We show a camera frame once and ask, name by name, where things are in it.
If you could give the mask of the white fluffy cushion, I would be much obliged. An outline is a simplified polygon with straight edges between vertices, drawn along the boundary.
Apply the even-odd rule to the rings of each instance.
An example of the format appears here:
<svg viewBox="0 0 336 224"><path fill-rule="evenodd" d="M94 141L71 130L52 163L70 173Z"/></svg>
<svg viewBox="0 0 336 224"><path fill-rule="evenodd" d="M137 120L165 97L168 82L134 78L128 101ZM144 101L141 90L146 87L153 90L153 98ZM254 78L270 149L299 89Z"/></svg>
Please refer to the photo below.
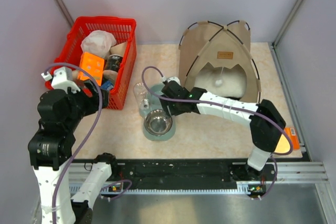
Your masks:
<svg viewBox="0 0 336 224"><path fill-rule="evenodd" d="M214 85L214 71L217 68L204 67L196 76L194 86L203 88L212 94L225 98L240 99L244 96L247 87L247 76L239 65L229 69L224 68L224 82L220 87Z"/></svg>

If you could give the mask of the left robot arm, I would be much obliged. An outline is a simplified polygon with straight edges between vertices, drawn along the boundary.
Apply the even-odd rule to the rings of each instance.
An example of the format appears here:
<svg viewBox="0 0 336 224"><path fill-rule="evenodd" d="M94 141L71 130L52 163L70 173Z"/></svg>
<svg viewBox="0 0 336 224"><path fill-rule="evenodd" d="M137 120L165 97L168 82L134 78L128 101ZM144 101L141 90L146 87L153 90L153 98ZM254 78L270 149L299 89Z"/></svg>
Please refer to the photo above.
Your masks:
<svg viewBox="0 0 336 224"><path fill-rule="evenodd" d="M86 83L92 93L72 93L54 89L40 97L37 110L39 129L28 143L30 164L38 181L43 223L91 223L93 206L107 180L119 174L116 157L98 155L91 171L72 196L69 188L69 166L75 143L74 131L83 117L106 108L108 92Z"/></svg>

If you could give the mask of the clear plastic bottle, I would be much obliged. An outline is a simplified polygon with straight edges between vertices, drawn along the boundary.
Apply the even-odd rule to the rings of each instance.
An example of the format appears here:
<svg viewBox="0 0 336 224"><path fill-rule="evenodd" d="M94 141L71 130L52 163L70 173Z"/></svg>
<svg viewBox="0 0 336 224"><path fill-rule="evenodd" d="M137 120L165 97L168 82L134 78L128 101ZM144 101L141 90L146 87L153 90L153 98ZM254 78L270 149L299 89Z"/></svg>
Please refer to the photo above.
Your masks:
<svg viewBox="0 0 336 224"><path fill-rule="evenodd" d="M146 110L150 107L148 91L142 82L136 83L133 86L133 94L140 110Z"/></svg>

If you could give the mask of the red plastic basket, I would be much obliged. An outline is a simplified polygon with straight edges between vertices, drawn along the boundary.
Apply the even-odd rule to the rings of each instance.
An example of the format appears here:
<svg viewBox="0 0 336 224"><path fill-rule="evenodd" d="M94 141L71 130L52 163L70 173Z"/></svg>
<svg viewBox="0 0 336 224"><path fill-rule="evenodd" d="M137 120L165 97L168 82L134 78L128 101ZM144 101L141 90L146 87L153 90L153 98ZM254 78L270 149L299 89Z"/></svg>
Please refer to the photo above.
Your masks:
<svg viewBox="0 0 336 224"><path fill-rule="evenodd" d="M133 66L137 56L135 29L133 18L112 16L78 17L67 35L67 41L54 63L66 62L76 66L80 64L82 55L81 42L94 30L112 33L118 44L127 43L116 85L109 93L108 109L122 110L127 96Z"/></svg>

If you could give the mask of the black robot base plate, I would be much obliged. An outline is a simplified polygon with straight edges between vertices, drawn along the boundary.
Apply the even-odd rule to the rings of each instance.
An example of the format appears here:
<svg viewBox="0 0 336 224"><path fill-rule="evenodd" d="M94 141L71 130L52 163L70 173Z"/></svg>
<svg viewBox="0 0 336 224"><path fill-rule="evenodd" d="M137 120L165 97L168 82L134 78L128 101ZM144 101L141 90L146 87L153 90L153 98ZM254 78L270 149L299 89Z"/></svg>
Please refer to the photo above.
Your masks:
<svg viewBox="0 0 336 224"><path fill-rule="evenodd" d="M238 182L264 184L274 177L273 164L257 172L246 159L118 159L107 181L129 179L131 189L235 189Z"/></svg>

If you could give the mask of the beige fabric pet tent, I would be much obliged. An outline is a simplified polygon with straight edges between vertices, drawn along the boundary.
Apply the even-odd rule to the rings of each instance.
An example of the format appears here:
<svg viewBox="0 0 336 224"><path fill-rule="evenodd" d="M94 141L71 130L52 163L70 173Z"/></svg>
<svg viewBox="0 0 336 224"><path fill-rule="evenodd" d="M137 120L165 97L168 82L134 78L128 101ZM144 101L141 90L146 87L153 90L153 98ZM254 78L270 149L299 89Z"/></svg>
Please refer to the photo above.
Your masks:
<svg viewBox="0 0 336 224"><path fill-rule="evenodd" d="M244 20L227 25L212 21L195 22L183 33L179 43L179 79L191 90L196 76L205 67L232 69L240 66L247 77L241 100L259 102L261 84L259 71L250 53L250 26Z"/></svg>

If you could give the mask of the steel bowl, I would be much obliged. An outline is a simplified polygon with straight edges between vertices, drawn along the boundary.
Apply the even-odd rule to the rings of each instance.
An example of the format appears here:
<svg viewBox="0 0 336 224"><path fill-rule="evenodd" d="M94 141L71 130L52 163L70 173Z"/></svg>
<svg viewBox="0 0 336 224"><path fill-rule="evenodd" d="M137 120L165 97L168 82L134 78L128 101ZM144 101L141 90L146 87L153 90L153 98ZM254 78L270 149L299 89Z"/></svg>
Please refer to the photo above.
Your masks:
<svg viewBox="0 0 336 224"><path fill-rule="evenodd" d="M172 117L166 114L162 109L151 111L144 119L144 128L154 136L166 134L172 125Z"/></svg>

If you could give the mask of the black tent pole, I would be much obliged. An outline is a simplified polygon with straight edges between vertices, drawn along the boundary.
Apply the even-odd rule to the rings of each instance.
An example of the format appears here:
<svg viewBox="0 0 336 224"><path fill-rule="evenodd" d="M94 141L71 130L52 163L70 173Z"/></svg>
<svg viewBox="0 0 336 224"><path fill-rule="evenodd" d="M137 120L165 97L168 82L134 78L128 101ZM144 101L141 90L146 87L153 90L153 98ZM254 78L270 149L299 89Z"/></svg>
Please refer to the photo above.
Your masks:
<svg viewBox="0 0 336 224"><path fill-rule="evenodd" d="M214 67L248 60L249 56L243 51L241 44L232 38L221 27L209 24L207 21L191 24L183 33L179 42L180 62L178 75L181 80L194 76L210 63Z"/></svg>
<svg viewBox="0 0 336 224"><path fill-rule="evenodd" d="M207 21L209 24L214 24L221 27L221 29L227 32L232 38L235 38L243 48L243 51L249 56L251 64L254 66L255 75L257 79L257 88L258 88L258 102L261 101L261 84L260 84L260 75L257 68L257 65L252 58L250 53L250 26L244 20L235 20L226 26L218 24L216 22Z"/></svg>

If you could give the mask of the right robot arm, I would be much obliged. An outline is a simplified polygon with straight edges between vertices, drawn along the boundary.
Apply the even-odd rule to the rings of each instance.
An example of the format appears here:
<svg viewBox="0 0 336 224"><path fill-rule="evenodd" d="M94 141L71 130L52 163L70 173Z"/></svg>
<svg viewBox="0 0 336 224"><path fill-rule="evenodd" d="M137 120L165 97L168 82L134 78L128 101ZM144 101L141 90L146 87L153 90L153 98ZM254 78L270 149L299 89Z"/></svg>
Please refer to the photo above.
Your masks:
<svg viewBox="0 0 336 224"><path fill-rule="evenodd" d="M245 174L252 180L264 174L264 166L275 152L286 127L285 120L271 101L243 102L197 87L189 91L176 81L167 82L161 92L160 103L171 116L183 113L211 115L248 127L254 148L247 159Z"/></svg>

